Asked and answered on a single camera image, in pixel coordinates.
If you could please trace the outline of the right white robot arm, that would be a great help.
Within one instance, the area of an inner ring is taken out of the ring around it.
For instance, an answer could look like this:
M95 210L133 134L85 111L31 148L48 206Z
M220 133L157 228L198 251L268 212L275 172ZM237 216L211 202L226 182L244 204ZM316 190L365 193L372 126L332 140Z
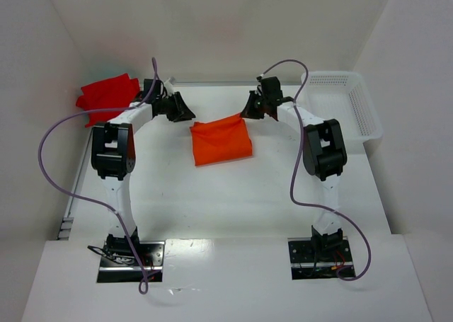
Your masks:
M240 116L261 120L268 115L300 134L289 196L296 205L321 210L311 226L311 248L315 256L331 252L343 242L336 211L339 208L338 184L348 158L340 123L335 119L322 119L298 105L294 98L284 96L277 77L259 76L257 80L257 89L249 92ZM320 204L296 201L294 187L300 166L318 179Z

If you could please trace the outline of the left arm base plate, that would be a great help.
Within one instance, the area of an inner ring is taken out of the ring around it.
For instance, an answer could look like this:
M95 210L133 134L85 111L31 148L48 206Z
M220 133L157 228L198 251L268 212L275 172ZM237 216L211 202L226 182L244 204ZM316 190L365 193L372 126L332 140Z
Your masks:
M103 248L91 247L101 257L97 283L140 282L142 270L131 251L110 251L107 245ZM162 282L164 271L163 241L144 242L137 248L137 253L147 273L149 282Z

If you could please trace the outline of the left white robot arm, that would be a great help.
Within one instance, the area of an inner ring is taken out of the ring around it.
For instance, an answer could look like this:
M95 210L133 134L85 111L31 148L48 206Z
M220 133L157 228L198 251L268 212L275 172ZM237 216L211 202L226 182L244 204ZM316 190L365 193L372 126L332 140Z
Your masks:
M100 254L119 265L137 265L141 251L132 214L130 176L136 166L134 134L159 115L170 122L195 119L174 79L146 79L144 89L128 108L107 122L93 126L91 165L105 188L110 229Z

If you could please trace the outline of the orange t shirt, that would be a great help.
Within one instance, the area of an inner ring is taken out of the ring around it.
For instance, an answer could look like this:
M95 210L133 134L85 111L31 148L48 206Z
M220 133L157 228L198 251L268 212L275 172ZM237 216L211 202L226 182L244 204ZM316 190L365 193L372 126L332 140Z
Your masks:
M213 122L195 122L190 128L195 166L206 166L253 155L245 120L235 114Z

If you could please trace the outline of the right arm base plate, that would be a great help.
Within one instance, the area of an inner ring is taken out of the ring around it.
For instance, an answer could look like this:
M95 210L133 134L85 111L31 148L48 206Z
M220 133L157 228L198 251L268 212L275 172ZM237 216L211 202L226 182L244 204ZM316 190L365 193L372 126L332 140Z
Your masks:
M337 278L337 271L345 278L353 278L350 244L347 238L332 251L315 252L310 238L289 238L287 241L293 280Z

